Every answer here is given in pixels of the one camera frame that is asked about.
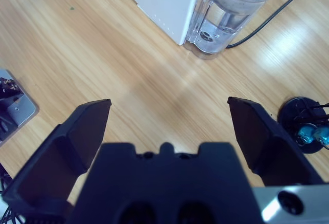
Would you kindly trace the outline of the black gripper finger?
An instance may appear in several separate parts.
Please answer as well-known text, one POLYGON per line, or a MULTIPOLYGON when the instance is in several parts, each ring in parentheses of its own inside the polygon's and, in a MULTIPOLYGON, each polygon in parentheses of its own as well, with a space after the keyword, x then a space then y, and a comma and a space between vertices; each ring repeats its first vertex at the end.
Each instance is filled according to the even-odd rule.
POLYGON ((79 105, 27 160, 2 198, 26 223, 64 223, 73 211, 68 197, 103 141, 111 101, 79 105))
POLYGON ((265 186, 324 183, 297 143, 261 104, 237 97, 227 102, 247 165, 265 186))

